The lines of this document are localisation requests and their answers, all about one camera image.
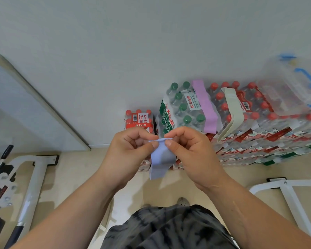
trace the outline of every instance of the blue cloth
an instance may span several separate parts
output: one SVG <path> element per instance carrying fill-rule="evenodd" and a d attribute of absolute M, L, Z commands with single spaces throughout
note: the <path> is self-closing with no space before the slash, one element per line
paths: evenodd
<path fill-rule="evenodd" d="M 173 138 L 162 138 L 158 148 L 151 154 L 150 180 L 164 177 L 169 168 L 175 163 L 176 155 L 173 154 L 165 145 L 165 140 Z"/>

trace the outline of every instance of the blue handle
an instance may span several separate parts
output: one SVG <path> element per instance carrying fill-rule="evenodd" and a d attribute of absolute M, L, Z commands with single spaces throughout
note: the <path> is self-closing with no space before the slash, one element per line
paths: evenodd
<path fill-rule="evenodd" d="M 295 72 L 302 72 L 308 79 L 311 81 L 311 74 L 309 74 L 305 69 L 302 68 L 295 68 Z"/>

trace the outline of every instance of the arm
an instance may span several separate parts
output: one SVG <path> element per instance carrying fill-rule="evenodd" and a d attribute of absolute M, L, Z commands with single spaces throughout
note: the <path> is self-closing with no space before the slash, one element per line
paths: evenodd
<path fill-rule="evenodd" d="M 158 142 L 148 140 L 156 139 L 141 127 L 117 133 L 98 171 L 11 248 L 87 248 L 115 193 L 158 147 Z"/>
<path fill-rule="evenodd" d="M 311 237 L 233 180 L 221 167 L 208 138 L 188 127 L 165 135 L 190 179 L 215 205 L 242 249 L 311 248 Z"/>

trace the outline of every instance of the barcode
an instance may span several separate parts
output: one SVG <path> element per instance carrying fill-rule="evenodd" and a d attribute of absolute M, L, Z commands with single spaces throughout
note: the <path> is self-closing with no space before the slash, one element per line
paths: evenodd
<path fill-rule="evenodd" d="M 249 103 L 246 102 L 246 101 L 242 101 L 242 103 L 243 103 L 243 106 L 245 107 L 245 109 L 246 109 L 247 111 L 250 111 Z"/>

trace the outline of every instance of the right hand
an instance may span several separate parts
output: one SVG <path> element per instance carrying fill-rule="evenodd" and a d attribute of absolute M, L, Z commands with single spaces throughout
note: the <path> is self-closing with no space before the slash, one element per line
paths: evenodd
<path fill-rule="evenodd" d="M 184 170 L 197 188 L 207 191 L 229 176 L 220 165 L 206 135 L 190 127 L 178 127 L 164 135 L 165 145 L 183 163 Z"/>

